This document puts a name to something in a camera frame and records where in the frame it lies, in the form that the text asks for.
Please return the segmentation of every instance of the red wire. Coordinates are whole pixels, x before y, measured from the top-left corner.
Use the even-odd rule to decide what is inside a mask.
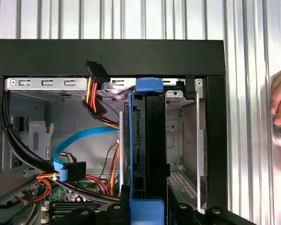
[[[86,177],[89,178],[89,179],[94,180],[95,182],[100,183],[100,184],[104,187],[106,193],[107,193],[108,195],[110,195],[109,189],[107,188],[107,186],[106,186],[100,179],[98,179],[97,177],[88,175],[88,174],[86,174]]]
[[[91,92],[91,97],[90,97],[90,102],[89,102],[90,108],[93,108],[94,86],[95,86],[95,83],[92,82],[92,84],[90,86],[90,92]]]

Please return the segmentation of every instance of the corrugated metal wall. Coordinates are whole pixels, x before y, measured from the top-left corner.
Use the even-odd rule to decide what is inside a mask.
[[[281,149],[268,113],[281,0],[0,0],[0,38],[224,39],[229,207],[281,225]]]

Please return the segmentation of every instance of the metal bracket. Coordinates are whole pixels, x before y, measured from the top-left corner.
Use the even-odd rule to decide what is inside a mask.
[[[201,208],[201,176],[204,176],[204,134],[200,130],[200,98],[203,98],[203,81],[195,80],[196,107],[197,107],[197,208],[200,213],[204,213]]]
[[[24,178],[25,169],[27,166],[22,165],[0,173],[0,205],[35,183],[36,176]]]
[[[53,134],[54,125],[51,124],[47,133],[45,121],[29,122],[29,147],[43,159],[49,160],[50,140]]]

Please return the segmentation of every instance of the black plastic part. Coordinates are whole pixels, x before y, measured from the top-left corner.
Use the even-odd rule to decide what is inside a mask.
[[[96,214],[89,208],[78,208],[66,214],[52,225],[86,225],[95,224]]]
[[[214,225],[255,225],[239,215],[236,215],[228,210],[223,210],[219,207],[213,207],[206,210],[207,224]]]
[[[67,183],[85,179],[86,162],[65,163],[63,169],[67,170]]]
[[[90,108],[89,104],[87,104],[86,101],[83,101],[82,104],[83,104],[83,107],[89,112],[89,114],[95,120],[107,113],[107,110],[97,99],[96,99],[96,109],[97,109],[96,113],[94,112],[94,110],[92,108]]]
[[[185,98],[187,100],[196,100],[195,78],[187,77],[185,79]]]
[[[226,74],[222,40],[0,39],[0,77],[88,76],[87,60],[110,77]]]
[[[86,70],[88,74],[92,78],[92,82],[94,83],[109,83],[111,78],[108,76],[106,70],[101,64],[96,62],[87,61]]]
[[[133,198],[167,202],[165,96],[160,92],[132,93]]]
[[[112,204],[108,207],[108,224],[109,225],[129,225],[127,207],[121,204]]]
[[[228,209],[225,77],[206,78],[207,207]]]
[[[120,201],[119,201],[119,203],[121,205],[129,207],[129,194],[130,194],[130,186],[129,185],[122,185],[121,194],[120,194]]]
[[[177,204],[173,209],[174,213],[174,223],[172,220],[171,224],[175,225],[201,225],[201,223],[196,219],[193,208],[188,204]]]

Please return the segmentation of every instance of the screw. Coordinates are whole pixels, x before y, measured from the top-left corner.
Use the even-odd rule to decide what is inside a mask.
[[[221,213],[221,211],[220,210],[217,210],[217,209],[213,209],[213,210],[211,210],[214,214],[220,214]]]
[[[83,212],[81,212],[80,214],[82,215],[82,216],[85,216],[85,215],[87,215],[89,212],[88,211],[83,211]]]
[[[179,207],[182,208],[182,209],[186,209],[187,205],[186,204],[180,204]]]
[[[197,81],[196,84],[200,87],[202,85],[202,81]]]
[[[17,81],[15,79],[10,80],[11,85],[15,85],[16,83],[17,83]]]

